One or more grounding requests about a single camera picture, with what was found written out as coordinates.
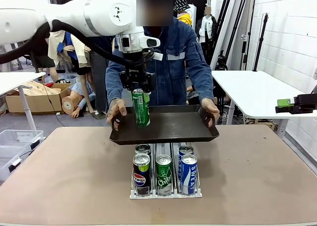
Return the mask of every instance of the pepsi logo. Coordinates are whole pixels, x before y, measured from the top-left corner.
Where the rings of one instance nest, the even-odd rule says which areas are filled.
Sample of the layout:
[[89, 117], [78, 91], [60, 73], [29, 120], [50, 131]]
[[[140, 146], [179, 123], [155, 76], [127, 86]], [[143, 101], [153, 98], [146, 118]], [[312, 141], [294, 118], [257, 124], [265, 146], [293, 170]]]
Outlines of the pepsi logo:
[[134, 182], [137, 186], [143, 186], [145, 184], [145, 177], [134, 173]]

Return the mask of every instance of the black tray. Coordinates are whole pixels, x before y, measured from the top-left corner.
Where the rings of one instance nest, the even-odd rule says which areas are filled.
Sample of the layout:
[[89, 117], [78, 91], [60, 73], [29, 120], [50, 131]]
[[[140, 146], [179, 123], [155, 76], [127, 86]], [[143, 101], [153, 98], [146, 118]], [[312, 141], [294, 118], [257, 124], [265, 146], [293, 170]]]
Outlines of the black tray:
[[[136, 125], [134, 108], [128, 107], [127, 115], [115, 116], [112, 121], [110, 140], [119, 145], [144, 143], [209, 142], [219, 136], [214, 117], [201, 106], [150, 107], [150, 125]], [[208, 128], [208, 121], [213, 126]], [[119, 123], [115, 130], [114, 122]]]

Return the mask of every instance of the can rack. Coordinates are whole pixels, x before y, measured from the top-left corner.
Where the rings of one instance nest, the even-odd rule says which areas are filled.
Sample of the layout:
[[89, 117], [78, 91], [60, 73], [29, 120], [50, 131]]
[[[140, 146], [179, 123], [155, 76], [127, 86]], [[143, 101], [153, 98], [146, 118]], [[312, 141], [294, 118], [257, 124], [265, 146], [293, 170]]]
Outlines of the can rack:
[[[196, 186], [195, 194], [193, 195], [183, 195], [181, 193], [180, 180], [178, 179], [178, 151], [179, 147], [182, 145], [191, 145], [190, 143], [163, 143], [163, 144], [150, 144], [151, 147], [151, 169], [152, 169], [152, 179], [151, 186], [152, 189], [150, 194], [147, 196], [139, 196], [134, 188], [134, 177], [133, 170], [131, 174], [131, 194], [130, 199], [170, 199], [170, 198], [201, 198], [203, 195], [200, 189], [199, 172], [197, 167], [196, 174]], [[172, 158], [172, 191], [170, 195], [161, 196], [157, 192], [157, 182], [156, 182], [156, 158], [159, 155], [167, 154]]]

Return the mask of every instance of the checkered hat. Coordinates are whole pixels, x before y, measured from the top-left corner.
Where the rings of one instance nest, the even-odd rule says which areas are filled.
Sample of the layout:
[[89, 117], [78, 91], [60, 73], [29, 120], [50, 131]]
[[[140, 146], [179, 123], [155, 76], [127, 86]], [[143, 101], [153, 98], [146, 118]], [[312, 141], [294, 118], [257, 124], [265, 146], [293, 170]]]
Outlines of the checkered hat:
[[176, 0], [174, 11], [181, 11], [189, 8], [190, 6], [188, 5], [187, 0]]

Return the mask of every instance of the green can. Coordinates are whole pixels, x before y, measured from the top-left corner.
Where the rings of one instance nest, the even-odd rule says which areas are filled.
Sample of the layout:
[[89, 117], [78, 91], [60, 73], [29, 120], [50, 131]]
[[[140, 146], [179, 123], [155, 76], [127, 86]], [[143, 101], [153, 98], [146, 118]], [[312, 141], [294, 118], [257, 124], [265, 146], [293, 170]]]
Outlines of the green can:
[[172, 158], [169, 155], [160, 155], [156, 159], [157, 187], [159, 195], [172, 193]]
[[149, 102], [150, 94], [144, 93], [142, 89], [135, 89], [132, 92], [135, 117], [137, 126], [145, 127], [150, 124]]

